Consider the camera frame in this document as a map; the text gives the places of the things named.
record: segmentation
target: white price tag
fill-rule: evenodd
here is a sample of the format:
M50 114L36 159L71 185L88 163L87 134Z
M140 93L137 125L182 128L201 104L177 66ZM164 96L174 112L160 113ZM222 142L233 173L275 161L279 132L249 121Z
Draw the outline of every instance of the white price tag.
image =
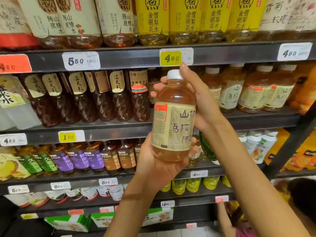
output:
M37 213L31 213L31 214L22 214L21 218L24 220L29 220L29 219L37 219L39 216Z
M285 61L300 61L306 60L309 56L313 43L283 43L280 45L277 60Z
M229 201L229 196L228 195L215 196L215 203L228 202L228 201Z
M99 70L99 54L96 51L64 52L63 61L67 71Z
M175 202L174 202L174 200L161 201L160 202L160 206L161 206L161 208L174 207L175 206Z
M67 190L67 189L71 189L71 185L70 185L69 181L54 182L54 183L51 183L51 188L53 191L55 191L55 190Z
M114 206L100 207L100 213L114 212Z
M179 60L177 58L178 56L180 56L180 53L177 54L178 51L181 52L181 58ZM179 66L181 62L184 62L188 66L191 66L193 64L193 56L194 50L192 47L160 49L159 51L159 59L161 66Z
M106 185L117 185L118 179L115 178L105 178L105 179L99 179L99 185L100 186L106 186Z
M27 145L25 133L0 135L1 146Z
M209 176L208 170L197 170L197 171L191 171L190 178L200 178L200 177L208 177L208 176Z
M8 186L9 194L22 194L22 193L29 193L30 189L28 188L27 184L21 185L10 185Z
M197 223L187 223L187 224L186 224L186 228L187 228L187 229L196 228L197 226L198 226Z

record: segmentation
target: white label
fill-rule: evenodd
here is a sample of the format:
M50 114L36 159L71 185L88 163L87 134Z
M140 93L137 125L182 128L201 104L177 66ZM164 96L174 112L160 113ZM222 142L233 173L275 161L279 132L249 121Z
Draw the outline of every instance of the white label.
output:
M63 61L67 71L99 70L99 54L96 51L64 52Z
M229 196L228 195L215 196L215 203L228 202L228 201L229 201Z
M27 184L21 185L10 185L8 186L9 194L22 194L22 193L29 193L30 189L28 188Z
M1 146L27 145L25 133L0 135Z
M21 218L24 220L29 220L29 219L37 219L39 216L37 213L30 213L30 214L22 214Z
M86 141L83 130L59 131L58 138L59 138L60 143Z
M161 208L174 207L175 206L175 202L174 202L174 200L161 201L160 202L160 206L161 206Z
M117 178L99 179L99 185L100 186L117 185L117 184L118 184L118 179Z
M114 206L100 207L100 213L114 212Z
M208 170L198 170L198 171L191 171L190 178L200 178L200 177L208 177L209 171Z
M313 43L283 43L280 45L277 60L279 62L306 60Z
M65 182L54 182L51 183L51 188L53 191L55 190L66 190L66 189L71 189L71 185L69 181Z
M159 56L162 52L168 52L168 51L181 51L182 53L182 62L187 64L188 66L191 66L193 64L193 55L194 50L192 47L186 47L186 48L172 48L172 49L160 49Z
M198 226L197 223L187 223L187 224L186 224L186 228L187 228L187 229L196 228L197 226Z

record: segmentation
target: orange price tag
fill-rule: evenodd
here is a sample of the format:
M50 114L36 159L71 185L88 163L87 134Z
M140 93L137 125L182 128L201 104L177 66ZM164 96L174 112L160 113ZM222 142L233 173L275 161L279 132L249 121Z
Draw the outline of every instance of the orange price tag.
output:
M78 210L69 210L68 211L69 215L83 215L84 211L83 209L78 209Z
M0 55L0 74L24 72L32 72L32 67L27 55Z

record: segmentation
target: price tag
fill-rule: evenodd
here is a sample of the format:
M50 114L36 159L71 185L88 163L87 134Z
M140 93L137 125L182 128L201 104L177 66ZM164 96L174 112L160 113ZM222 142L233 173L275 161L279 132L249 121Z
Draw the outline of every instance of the price tag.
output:
M27 55L0 55L0 74L24 72L32 72L32 67Z
M193 229L193 228L196 228L197 226L198 226L197 223L187 223L186 224L187 229Z
M106 179L99 179L99 185L100 186L106 186L106 185L117 185L118 179L115 178L106 178Z
M174 202L174 200L161 201L160 202L160 206L161 206L161 208L174 207L175 206L175 202Z
M283 43L280 45L277 60L285 61L300 61L306 60L309 56L313 43Z
M197 171L191 171L190 178L200 178L200 177L208 177L208 176L209 176L208 170L197 170Z
M0 135L1 146L27 145L25 133Z
M229 196L228 195L215 196L215 203L228 202L228 201L229 201Z
M96 51L64 52L63 61L67 71L99 70L99 54Z
M8 186L9 194L22 194L22 193L29 193L30 189L28 188L27 184L21 185L10 185Z
M179 66L182 62L184 62L190 66L193 64L193 52L194 50L192 47L160 49L160 65Z
M68 210L69 215L83 215L84 211L83 209L77 209L77 210Z
M58 138L60 143L86 141L83 130L59 131Z
M114 206L100 207L100 213L114 212Z
M29 219L37 219L39 216L37 213L31 213L31 214L22 214L21 218L24 220L29 220Z
M71 189L71 186L70 186L70 182L69 181L54 182L54 183L51 183L51 188L52 188L53 191L56 191L56 190L67 190L67 189Z

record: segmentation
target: person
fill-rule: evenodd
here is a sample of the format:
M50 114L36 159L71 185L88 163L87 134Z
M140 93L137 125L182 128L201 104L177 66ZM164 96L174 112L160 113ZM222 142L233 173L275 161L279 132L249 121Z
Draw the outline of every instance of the person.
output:
M207 85L184 63L180 65L180 73L196 95L194 126L212 146L253 230L260 237L310 237L294 211L251 159ZM161 90L166 82L167 77L162 77L161 83L154 85L155 90ZM151 134L142 144L135 175L104 237L136 237L156 193L188 164L188 159L166 163L154 158L150 138ZM193 145L188 157L197 148Z
M307 178L281 180L276 189L289 203L296 216L301 220L311 237L316 236L316 180ZM248 223L235 226L226 212L224 203L217 203L218 220L225 237L255 237L256 233Z

